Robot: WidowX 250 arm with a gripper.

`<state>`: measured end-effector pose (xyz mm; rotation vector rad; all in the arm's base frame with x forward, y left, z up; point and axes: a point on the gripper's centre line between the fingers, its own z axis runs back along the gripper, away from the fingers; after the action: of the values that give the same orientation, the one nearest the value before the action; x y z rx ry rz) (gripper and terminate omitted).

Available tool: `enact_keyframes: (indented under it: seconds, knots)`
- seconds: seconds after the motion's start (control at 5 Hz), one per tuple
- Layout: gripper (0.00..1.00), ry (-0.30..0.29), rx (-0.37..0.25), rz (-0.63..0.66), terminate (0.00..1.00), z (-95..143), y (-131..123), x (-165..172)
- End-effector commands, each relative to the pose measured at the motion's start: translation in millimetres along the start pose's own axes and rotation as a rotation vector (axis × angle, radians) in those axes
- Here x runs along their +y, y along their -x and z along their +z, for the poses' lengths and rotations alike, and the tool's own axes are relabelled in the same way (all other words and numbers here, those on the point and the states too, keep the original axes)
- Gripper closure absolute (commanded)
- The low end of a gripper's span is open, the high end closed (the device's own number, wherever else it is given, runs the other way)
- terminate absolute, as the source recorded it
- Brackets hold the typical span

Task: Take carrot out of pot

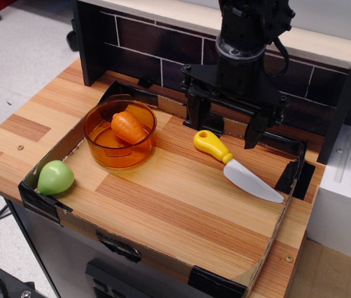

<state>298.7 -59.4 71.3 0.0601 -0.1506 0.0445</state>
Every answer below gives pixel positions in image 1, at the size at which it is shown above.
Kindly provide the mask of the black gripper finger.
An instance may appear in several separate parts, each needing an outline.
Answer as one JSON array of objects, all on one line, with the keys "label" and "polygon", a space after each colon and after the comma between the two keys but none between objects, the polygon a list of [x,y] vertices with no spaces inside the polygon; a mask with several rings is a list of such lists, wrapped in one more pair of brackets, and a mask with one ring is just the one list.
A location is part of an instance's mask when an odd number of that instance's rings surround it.
[{"label": "black gripper finger", "polygon": [[209,98],[190,89],[187,95],[187,107],[192,127],[202,130],[211,109]]},{"label": "black gripper finger", "polygon": [[253,149],[266,131],[269,123],[269,116],[265,114],[254,114],[245,131],[245,149]]}]

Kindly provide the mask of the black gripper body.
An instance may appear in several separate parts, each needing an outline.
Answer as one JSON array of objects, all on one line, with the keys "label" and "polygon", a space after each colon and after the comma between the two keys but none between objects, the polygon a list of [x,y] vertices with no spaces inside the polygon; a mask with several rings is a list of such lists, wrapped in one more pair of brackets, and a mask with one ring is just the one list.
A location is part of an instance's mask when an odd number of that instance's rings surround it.
[{"label": "black gripper body", "polygon": [[185,78],[181,90],[188,95],[191,89],[232,111],[252,117],[268,115],[268,127],[280,125],[289,99],[265,78],[260,60],[236,63],[220,58],[216,65],[185,64],[181,67]]}]

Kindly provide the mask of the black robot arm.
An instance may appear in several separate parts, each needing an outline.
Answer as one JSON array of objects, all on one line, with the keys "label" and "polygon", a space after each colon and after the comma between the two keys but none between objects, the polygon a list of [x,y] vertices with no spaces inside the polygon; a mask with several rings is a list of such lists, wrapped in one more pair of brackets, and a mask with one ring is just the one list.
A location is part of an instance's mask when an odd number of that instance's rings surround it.
[{"label": "black robot arm", "polygon": [[295,12],[288,1],[220,1],[222,25],[216,38],[216,65],[185,64],[181,90],[192,128],[202,130],[211,105],[250,117],[245,148],[266,129],[280,125],[289,99],[268,81],[283,76],[289,55],[279,36],[291,30]]}]

